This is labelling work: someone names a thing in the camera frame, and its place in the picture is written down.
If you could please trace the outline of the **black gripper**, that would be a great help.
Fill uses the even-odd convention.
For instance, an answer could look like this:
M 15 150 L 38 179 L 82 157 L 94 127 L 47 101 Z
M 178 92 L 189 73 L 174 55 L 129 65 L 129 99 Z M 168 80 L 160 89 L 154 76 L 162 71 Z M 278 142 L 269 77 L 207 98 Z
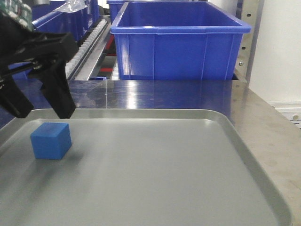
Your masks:
M 76 109 L 65 66 L 78 49 L 71 33 L 29 31 L 8 16 L 0 17 L 0 77 L 11 75 L 8 66 L 14 63 L 42 65 L 28 77 L 42 82 L 40 91 L 61 119 L 69 119 Z M 0 80 L 0 105 L 17 118 L 26 118 L 33 109 L 12 77 Z

